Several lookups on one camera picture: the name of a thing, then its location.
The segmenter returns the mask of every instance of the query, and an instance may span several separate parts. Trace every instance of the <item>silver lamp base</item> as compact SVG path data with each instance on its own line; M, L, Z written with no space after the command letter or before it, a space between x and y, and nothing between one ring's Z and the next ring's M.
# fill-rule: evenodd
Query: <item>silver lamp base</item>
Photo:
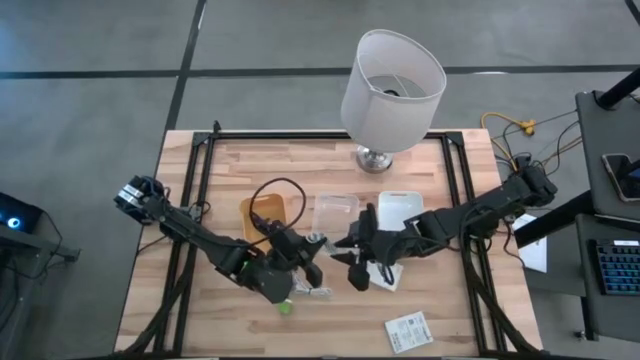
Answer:
M379 174L391 167L393 154L375 152L360 145L356 149L356 161L362 170L371 174Z

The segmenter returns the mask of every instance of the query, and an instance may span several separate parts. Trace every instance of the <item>blue light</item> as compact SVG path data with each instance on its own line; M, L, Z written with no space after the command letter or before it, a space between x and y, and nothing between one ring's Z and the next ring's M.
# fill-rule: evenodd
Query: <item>blue light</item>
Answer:
M17 229L20 226L20 219L11 218L11 219L9 219L9 221L7 221L7 225L11 229Z

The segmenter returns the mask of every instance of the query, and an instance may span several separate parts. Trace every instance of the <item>wooden table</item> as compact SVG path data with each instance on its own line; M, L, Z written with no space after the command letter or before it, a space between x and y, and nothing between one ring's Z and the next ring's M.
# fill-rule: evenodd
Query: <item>wooden table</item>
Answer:
M487 131L462 130L476 194L500 184ZM179 204L192 131L170 131L165 139L157 178L171 187L170 200ZM377 204L384 190L418 191L425 210L451 207L441 145L424 140L396 154L383 174L362 172L354 160L355 145L347 140L218 140L207 200L211 211L203 225L217 234L242 237L240 202L264 182L279 176L298 182L307 192L307 208L295 229L311 229L317 194L355 194L361 207ZM463 201L462 177L456 163ZM199 173L192 198L195 201ZM287 217L298 212L301 196L290 185L277 183L266 193L281 194ZM158 229L145 229L140 246L158 238ZM489 253L498 301L515 326L534 346L541 347L533 308L518 260L502 251L504 237L495 236ZM511 243L516 251L515 241ZM144 329L160 305L170 254L169 242L143 252L136 260L116 349L126 348ZM203 253L197 257L185 356L390 356L393 354L384 322L423 311L434 342L401 355L476 355L467 289L459 253L443 250L424 259L403 259L398 290L371 286L358 292L347 282L347 267L326 254L316 257L330 300L293 297L294 311L282 316L261 295L238 288L219 275ZM483 312L488 342L490 321ZM173 339L170 323L167 346Z

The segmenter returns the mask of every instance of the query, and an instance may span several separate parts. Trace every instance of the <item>table lamp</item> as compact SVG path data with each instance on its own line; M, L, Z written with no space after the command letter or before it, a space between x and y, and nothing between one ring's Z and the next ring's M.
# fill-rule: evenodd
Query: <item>table lamp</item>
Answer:
M389 30L364 34L340 111L359 145L358 165L383 172L393 153L422 140L446 85L438 60L416 41Z

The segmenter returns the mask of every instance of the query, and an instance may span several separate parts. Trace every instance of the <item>gray carpet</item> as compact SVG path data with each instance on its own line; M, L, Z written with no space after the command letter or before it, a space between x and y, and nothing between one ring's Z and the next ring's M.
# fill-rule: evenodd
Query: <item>gray carpet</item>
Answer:
M0 72L177 70L196 2L4 0ZM414 37L445 67L640 63L640 27L622 0L209 0L192 68L349 67L358 38L379 27ZM574 109L576 92L625 75L607 71L450 75L434 127L478 127L487 111L549 118ZM229 129L340 128L346 81L189 79L176 128L209 129L213 120ZM153 173L175 89L174 78L0 80L0 191L47 209L65 243L82 248L76 264L38 289L20 358L112 350L140 234L112 198L132 175ZM510 143L544 158L575 120ZM499 135L503 126L489 128ZM576 127L566 139L577 135ZM563 155L552 205L587 189L585 174L580 147ZM578 299L530 285L547 350L637 358L637 344L573 338L583 326Z

